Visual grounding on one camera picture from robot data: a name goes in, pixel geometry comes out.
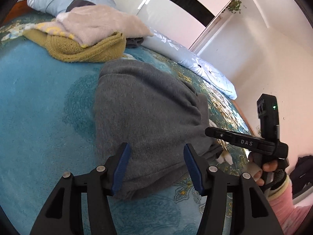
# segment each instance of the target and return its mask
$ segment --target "gray sweatshirt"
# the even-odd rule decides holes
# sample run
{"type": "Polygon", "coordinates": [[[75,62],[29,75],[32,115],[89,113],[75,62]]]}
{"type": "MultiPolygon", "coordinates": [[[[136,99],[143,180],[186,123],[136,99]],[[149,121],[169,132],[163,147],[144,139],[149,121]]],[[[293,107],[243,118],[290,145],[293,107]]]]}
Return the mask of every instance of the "gray sweatshirt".
{"type": "Polygon", "coordinates": [[[184,145],[191,143],[208,160],[222,151],[204,131],[209,126],[208,100],[191,84],[137,60],[106,62],[95,94],[98,164],[122,142],[132,154],[120,199],[165,189],[187,173],[184,145]]]}

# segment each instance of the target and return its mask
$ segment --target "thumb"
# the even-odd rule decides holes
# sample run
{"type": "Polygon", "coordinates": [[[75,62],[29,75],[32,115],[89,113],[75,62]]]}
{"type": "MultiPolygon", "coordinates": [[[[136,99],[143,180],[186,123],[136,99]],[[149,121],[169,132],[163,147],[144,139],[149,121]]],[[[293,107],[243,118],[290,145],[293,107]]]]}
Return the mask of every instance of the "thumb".
{"type": "Polygon", "coordinates": [[[248,162],[246,166],[243,168],[243,172],[248,172],[253,178],[255,174],[257,174],[259,171],[262,171],[262,169],[259,166],[257,166],[256,163],[253,162],[248,162]]]}

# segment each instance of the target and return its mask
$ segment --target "folded towel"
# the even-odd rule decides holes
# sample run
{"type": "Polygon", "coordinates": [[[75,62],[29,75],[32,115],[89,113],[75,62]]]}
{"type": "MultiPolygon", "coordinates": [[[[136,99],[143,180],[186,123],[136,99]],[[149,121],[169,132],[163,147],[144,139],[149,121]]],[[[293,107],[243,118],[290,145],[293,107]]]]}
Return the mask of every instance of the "folded towel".
{"type": "Polygon", "coordinates": [[[23,35],[63,62],[107,62],[120,58],[126,46],[126,38],[119,32],[88,48],[82,48],[67,37],[49,35],[35,29],[25,30],[23,35]]]}
{"type": "Polygon", "coordinates": [[[132,146],[117,198],[143,197],[176,183],[187,173],[186,143],[211,161],[223,151],[205,135],[209,126],[206,96],[148,63],[105,63],[94,111],[98,164],[114,155],[122,142],[132,146]]]}
{"type": "Polygon", "coordinates": [[[107,5],[76,7],[60,13],[55,21],[33,24],[26,29],[68,37],[83,48],[95,45],[114,32],[121,32],[126,38],[153,36],[140,18],[107,5]]]}

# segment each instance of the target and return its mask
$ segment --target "metal screw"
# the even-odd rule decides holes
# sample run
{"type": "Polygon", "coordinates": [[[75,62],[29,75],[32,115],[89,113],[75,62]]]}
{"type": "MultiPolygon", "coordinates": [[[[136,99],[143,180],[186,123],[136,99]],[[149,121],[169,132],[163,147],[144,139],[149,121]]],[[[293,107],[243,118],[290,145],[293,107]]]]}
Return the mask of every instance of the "metal screw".
{"type": "Polygon", "coordinates": [[[251,175],[249,173],[243,173],[242,176],[245,178],[245,179],[249,179],[251,178],[251,175]]]}
{"type": "Polygon", "coordinates": [[[211,172],[217,172],[217,168],[215,166],[210,166],[209,171],[211,172]]]}
{"type": "Polygon", "coordinates": [[[66,172],[63,173],[63,176],[62,176],[62,177],[64,177],[65,179],[67,179],[67,178],[70,177],[70,176],[71,176],[71,173],[70,173],[69,171],[66,171],[66,172]]]}
{"type": "Polygon", "coordinates": [[[104,170],[105,170],[105,167],[103,165],[100,165],[100,166],[97,167],[97,171],[98,172],[102,172],[104,170]]]}

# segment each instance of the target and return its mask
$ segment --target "blue gripper pad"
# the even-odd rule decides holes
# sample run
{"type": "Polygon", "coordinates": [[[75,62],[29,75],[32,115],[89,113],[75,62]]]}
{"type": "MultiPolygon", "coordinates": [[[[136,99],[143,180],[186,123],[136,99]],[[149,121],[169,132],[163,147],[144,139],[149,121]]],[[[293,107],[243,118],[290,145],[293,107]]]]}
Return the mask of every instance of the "blue gripper pad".
{"type": "Polygon", "coordinates": [[[122,181],[126,172],[126,167],[128,165],[128,161],[130,158],[131,153],[131,146],[130,144],[126,144],[123,150],[123,153],[121,154],[121,157],[119,159],[119,162],[116,166],[116,169],[113,173],[113,183],[111,187],[111,193],[112,195],[115,195],[115,193],[121,188],[122,181]]]}
{"type": "Polygon", "coordinates": [[[200,195],[204,194],[204,187],[202,185],[202,175],[201,171],[194,159],[194,156],[186,144],[184,146],[184,160],[189,171],[193,186],[196,191],[199,192],[200,195]]]}

